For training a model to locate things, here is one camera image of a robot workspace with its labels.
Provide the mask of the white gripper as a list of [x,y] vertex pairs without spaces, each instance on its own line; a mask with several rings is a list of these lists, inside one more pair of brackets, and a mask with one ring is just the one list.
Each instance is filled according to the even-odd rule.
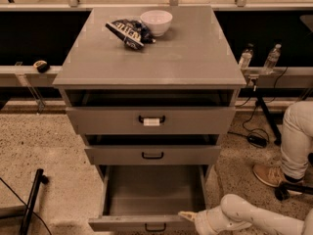
[[179,211],[178,215],[195,222],[195,227],[200,235],[217,235],[224,230],[223,214],[220,209],[199,211]]

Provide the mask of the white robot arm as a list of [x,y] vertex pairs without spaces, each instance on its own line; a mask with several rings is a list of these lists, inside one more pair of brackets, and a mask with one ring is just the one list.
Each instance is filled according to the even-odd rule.
[[302,221],[258,208],[235,194],[225,195],[213,209],[179,211],[178,215],[193,222],[200,235],[218,235],[252,225],[269,235],[313,235],[313,210]]

